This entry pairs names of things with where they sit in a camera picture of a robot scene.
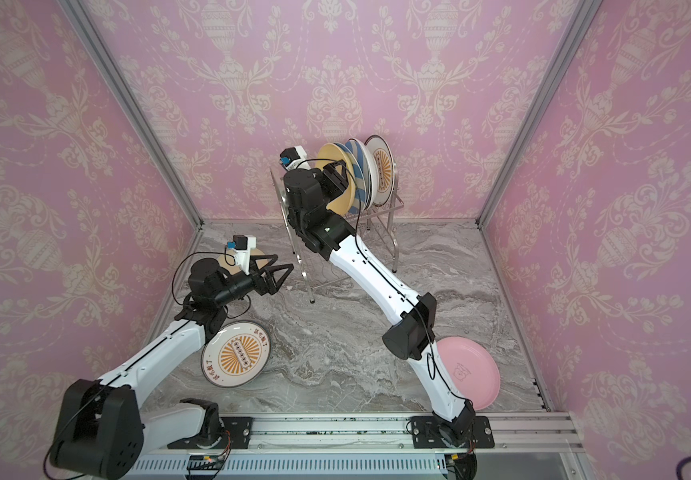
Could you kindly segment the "yellow plate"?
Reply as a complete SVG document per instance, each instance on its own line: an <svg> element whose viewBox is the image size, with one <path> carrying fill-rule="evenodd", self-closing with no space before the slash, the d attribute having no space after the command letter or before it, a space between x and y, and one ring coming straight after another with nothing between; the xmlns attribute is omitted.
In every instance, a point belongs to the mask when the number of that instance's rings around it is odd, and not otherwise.
<svg viewBox="0 0 691 480"><path fill-rule="evenodd" d="M357 193L355 170L353 170L353 155L335 143L327 143L319 150L314 166L315 168L323 169L326 165L341 160L345 162L345 166L338 166L336 170L347 179L347 188L345 188L343 194L329 203L328 208L341 216L346 216L355 201L355 194Z"/></svg>

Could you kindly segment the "blue white striped plate front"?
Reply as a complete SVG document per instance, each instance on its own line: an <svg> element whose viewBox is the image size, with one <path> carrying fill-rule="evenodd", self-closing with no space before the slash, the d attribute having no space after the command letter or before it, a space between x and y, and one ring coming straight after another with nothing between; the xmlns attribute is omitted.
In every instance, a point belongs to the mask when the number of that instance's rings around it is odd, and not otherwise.
<svg viewBox="0 0 691 480"><path fill-rule="evenodd" d="M365 205L365 210L371 207L373 204L373 178L371 178L371 168L369 168L369 161L367 161L367 147L363 142L355 139L349 138L345 147L349 149L357 165L359 165L359 171L361 171L361 190L363 190L363 205Z"/></svg>

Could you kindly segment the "blue white striped plate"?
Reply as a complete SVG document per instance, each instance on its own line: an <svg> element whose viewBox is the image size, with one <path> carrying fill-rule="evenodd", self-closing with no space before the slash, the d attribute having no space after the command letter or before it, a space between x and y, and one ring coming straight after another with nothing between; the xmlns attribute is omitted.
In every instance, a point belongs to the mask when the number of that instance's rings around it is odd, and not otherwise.
<svg viewBox="0 0 691 480"><path fill-rule="evenodd" d="M335 146L338 146L343 152L349 154L349 157L351 157L351 166L353 166L353 180L351 180L351 186L355 187L355 198L353 198L353 202L351 202L349 214L358 214L361 210L364 210L367 205L367 189L365 189L363 169L361 169L359 162L357 162L357 157L349 150L347 145L336 142Z"/></svg>
<svg viewBox="0 0 691 480"><path fill-rule="evenodd" d="M359 171L361 171L361 190L363 190L363 205L365 205L365 210L371 207L373 204L373 178L371 178L371 168L369 168L369 161L367 161L367 147L363 142L355 139L349 138L345 147L349 149L357 165L359 165Z"/></svg>

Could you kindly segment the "black white floral plate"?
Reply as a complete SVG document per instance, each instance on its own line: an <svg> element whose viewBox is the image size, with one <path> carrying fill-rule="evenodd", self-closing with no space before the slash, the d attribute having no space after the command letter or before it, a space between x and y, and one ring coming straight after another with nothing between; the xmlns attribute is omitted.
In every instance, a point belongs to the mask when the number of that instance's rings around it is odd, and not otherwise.
<svg viewBox="0 0 691 480"><path fill-rule="evenodd" d="M363 163L367 166L367 173L369 173L369 201L367 202L367 208L371 208L377 199L377 190L379 189L379 169L377 169L377 162L373 158L373 154L369 151L369 148L365 146L365 143L361 140L356 139L357 147L361 149L363 153Z"/></svg>

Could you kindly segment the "pink plate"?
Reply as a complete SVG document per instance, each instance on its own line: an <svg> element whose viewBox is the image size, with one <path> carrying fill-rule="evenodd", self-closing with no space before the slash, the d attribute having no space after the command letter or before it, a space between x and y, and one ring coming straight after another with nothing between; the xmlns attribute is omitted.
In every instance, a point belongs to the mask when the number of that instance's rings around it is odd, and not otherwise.
<svg viewBox="0 0 691 480"><path fill-rule="evenodd" d="M485 347L465 337L451 336L437 342L437 351L455 387L471 400L475 410L495 403L501 391L501 373Z"/></svg>

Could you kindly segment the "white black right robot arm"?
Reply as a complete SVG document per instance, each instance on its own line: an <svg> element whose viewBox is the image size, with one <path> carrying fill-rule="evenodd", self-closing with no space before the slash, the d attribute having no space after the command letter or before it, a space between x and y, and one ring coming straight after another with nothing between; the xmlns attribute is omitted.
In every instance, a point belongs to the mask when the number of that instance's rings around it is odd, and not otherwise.
<svg viewBox="0 0 691 480"><path fill-rule="evenodd" d="M283 176L287 224L311 252L342 270L377 303L391 327L383 345L407 362L431 401L439 435L451 446L473 443L475 407L453 385L433 334L437 299L419 294L373 256L355 226L329 208L349 181L336 164L292 168Z"/></svg>

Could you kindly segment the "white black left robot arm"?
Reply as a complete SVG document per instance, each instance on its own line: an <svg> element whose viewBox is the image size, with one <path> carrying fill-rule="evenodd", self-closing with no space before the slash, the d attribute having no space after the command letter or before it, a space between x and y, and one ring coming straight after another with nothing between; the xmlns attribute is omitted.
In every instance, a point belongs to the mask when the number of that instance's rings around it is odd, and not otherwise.
<svg viewBox="0 0 691 480"><path fill-rule="evenodd" d="M248 268L234 274L215 258L196 261L182 309L162 334L119 367L66 390L43 468L68 470L74 479L120 479L141 455L174 443L230 445L215 402L187 398L150 414L141 408L176 367L217 336L232 302L276 294L294 269L275 255L253 255Z"/></svg>

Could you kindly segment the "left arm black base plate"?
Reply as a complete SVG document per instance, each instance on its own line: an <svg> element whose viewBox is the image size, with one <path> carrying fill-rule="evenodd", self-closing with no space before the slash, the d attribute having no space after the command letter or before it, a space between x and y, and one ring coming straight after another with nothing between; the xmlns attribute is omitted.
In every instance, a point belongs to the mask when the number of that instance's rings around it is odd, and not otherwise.
<svg viewBox="0 0 691 480"><path fill-rule="evenodd" d="M167 448L169 450L224 450L231 446L231 450L247 450L252 437L253 422L253 418L247 416L222 417L218 436L213 441L197 440L195 437L183 438L170 443Z"/></svg>

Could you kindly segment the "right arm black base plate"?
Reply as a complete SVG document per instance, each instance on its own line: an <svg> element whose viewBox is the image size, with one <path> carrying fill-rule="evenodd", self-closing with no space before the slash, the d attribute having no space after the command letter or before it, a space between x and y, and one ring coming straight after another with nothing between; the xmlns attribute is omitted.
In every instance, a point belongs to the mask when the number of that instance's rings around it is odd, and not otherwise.
<svg viewBox="0 0 691 480"><path fill-rule="evenodd" d="M477 416L469 432L463 434L463 439L455 443L445 439L441 432L441 420L433 415L413 416L405 424L407 433L411 435L415 449L491 449L495 447L493 429L489 419Z"/></svg>

